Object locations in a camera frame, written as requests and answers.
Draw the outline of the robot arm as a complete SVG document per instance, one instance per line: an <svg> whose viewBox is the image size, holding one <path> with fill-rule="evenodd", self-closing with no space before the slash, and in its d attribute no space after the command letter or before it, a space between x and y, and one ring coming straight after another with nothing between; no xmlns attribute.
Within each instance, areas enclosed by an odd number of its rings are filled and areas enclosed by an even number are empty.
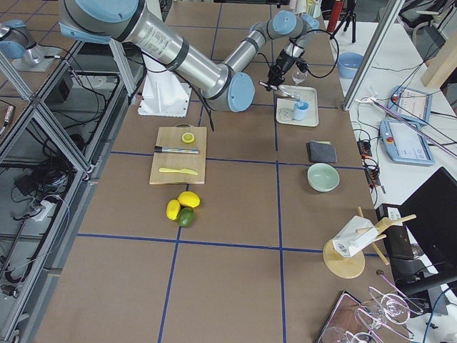
<svg viewBox="0 0 457 343"><path fill-rule="evenodd" d="M216 64L152 14L144 1L60 1L59 16L64 36L97 44L112 39L132 43L197 86L212 110L232 112L245 111L253 101L255 87L244 69L265 43L288 38L262 84L267 91L277 90L293 65L305 67L301 57L320 25L309 14L280 11L254 24L239 46Z"/></svg>

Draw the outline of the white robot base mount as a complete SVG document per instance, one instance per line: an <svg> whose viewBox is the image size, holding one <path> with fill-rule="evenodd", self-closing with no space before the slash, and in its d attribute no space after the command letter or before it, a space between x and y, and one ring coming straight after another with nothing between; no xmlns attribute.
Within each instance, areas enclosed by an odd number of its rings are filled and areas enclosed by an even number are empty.
<svg viewBox="0 0 457 343"><path fill-rule="evenodd" d="M141 92L139 115L184 118L189 107L191 87L181 83L155 59L143 53L146 78Z"/></svg>

